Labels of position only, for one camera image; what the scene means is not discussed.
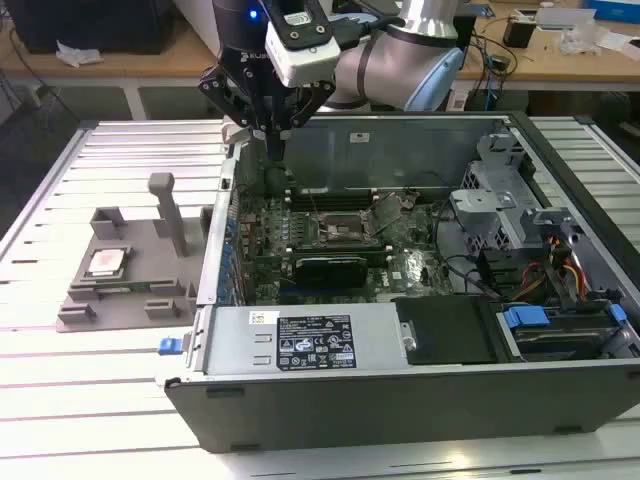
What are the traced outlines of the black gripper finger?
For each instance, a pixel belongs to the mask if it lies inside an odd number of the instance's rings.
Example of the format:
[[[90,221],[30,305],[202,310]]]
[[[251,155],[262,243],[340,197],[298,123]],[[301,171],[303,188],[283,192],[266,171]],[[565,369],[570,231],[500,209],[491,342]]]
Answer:
[[[264,83],[269,78],[255,62],[218,64],[203,72],[198,88],[235,124],[263,140],[267,158],[276,161],[277,132]]]
[[[292,129],[302,127],[334,93],[332,80],[314,81],[307,86],[276,90],[276,160],[282,161],[285,143]]]

